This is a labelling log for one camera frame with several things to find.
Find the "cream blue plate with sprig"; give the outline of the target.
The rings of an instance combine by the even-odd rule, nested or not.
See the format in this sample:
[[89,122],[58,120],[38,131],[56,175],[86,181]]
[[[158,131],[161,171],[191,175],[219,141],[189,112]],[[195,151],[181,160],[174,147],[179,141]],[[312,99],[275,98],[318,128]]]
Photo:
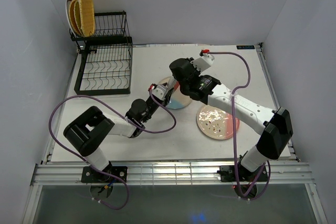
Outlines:
[[180,91],[180,85],[177,82],[174,86],[174,91],[168,91],[165,96],[165,107],[171,110],[182,109],[188,106],[192,102],[192,99],[185,96]]

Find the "square orange woven plate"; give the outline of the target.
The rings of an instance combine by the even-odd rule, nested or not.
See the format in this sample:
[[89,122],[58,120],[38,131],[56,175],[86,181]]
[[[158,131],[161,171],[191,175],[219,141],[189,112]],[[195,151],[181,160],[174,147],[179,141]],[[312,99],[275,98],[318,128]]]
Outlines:
[[95,33],[95,17],[93,0],[79,0],[81,30],[84,37]]

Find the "round orange woven plate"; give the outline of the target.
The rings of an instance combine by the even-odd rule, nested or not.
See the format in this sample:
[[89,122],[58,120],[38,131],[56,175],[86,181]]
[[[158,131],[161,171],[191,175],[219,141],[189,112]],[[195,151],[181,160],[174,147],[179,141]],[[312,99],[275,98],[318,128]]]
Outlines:
[[74,12],[74,7],[75,3],[77,0],[68,0],[69,6],[68,6],[68,19],[70,22],[71,29],[73,30],[74,34],[80,35],[80,31],[78,29],[78,26],[76,24],[76,19],[75,19],[75,12]]

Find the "white plate green maroon rim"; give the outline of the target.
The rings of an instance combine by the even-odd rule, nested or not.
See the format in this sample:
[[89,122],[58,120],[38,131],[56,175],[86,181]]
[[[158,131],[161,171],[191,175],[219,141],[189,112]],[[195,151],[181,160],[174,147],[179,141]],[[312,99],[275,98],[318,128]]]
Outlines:
[[70,17],[69,17],[69,7],[70,7],[70,3],[71,3],[71,1],[72,1],[72,0],[66,0],[66,16],[67,16],[67,22],[68,22],[70,31],[71,31],[72,33],[74,33],[74,31],[73,31],[73,29],[72,29],[71,22],[70,22]]

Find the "round yellow green woven plate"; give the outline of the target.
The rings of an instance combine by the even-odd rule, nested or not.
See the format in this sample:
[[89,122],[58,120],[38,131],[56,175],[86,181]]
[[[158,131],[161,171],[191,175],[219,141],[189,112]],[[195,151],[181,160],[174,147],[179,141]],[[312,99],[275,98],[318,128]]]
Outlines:
[[78,0],[76,0],[76,2],[74,4],[74,16],[75,16],[75,22],[76,22],[77,28],[79,30],[79,34],[82,37],[83,32],[82,32],[82,29],[81,29],[80,9],[79,9],[79,1]]

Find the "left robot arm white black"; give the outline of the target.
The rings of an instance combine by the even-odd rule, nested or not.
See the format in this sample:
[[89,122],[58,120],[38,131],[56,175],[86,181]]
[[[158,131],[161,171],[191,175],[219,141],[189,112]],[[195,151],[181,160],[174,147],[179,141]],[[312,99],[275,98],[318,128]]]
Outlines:
[[97,106],[91,106],[64,129],[64,137],[90,165],[93,175],[105,182],[111,177],[112,165],[105,157],[101,143],[108,135],[135,138],[145,131],[144,123],[152,118],[156,110],[166,107],[171,95],[147,100],[136,99],[124,117],[105,115]]

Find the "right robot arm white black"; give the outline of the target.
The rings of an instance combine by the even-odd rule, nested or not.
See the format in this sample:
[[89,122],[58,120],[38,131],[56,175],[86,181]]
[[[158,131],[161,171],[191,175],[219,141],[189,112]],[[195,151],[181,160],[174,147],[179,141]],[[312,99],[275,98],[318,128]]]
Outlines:
[[240,180],[250,180],[267,160],[277,160],[293,135],[290,113],[284,108],[273,110],[234,94],[218,79],[203,75],[214,62],[212,55],[194,60],[174,60],[169,69],[180,85],[180,91],[192,100],[218,108],[250,126],[260,138],[239,160]]

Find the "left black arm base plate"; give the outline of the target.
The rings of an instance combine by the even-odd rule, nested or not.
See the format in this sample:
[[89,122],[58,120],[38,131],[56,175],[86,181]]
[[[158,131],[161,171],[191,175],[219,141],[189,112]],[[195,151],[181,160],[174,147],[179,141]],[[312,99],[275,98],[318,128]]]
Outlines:
[[98,172],[90,166],[82,170],[82,183],[121,183],[127,181],[127,166],[109,166],[104,171]]

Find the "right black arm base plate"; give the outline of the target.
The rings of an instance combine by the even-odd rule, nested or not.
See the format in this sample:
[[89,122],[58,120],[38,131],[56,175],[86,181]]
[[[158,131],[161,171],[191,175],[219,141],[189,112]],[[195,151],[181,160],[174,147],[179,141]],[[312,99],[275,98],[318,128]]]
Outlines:
[[[254,171],[250,172],[242,166],[238,166],[238,177],[240,182],[252,182],[258,175],[260,167]],[[219,167],[217,173],[220,175],[221,182],[235,182],[235,166],[234,165],[222,165]],[[259,175],[258,182],[266,182],[268,179],[268,174],[266,168],[262,169],[261,174]]]

